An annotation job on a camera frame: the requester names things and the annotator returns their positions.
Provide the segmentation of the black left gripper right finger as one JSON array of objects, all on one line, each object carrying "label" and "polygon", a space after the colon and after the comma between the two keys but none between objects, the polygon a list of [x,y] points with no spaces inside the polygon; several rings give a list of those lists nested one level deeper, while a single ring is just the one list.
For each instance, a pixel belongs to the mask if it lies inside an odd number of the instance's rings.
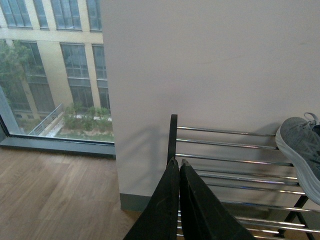
[{"label": "black left gripper right finger", "polygon": [[183,159],[180,167],[181,224],[186,240],[254,240]]}]

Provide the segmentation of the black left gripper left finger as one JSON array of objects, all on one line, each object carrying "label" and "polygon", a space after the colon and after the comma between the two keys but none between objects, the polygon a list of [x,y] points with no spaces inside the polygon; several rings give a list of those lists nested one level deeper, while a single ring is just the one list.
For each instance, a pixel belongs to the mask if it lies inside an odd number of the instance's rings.
[{"label": "black left gripper left finger", "polygon": [[175,240],[178,230],[180,173],[169,160],[148,205],[124,237],[125,240]]}]

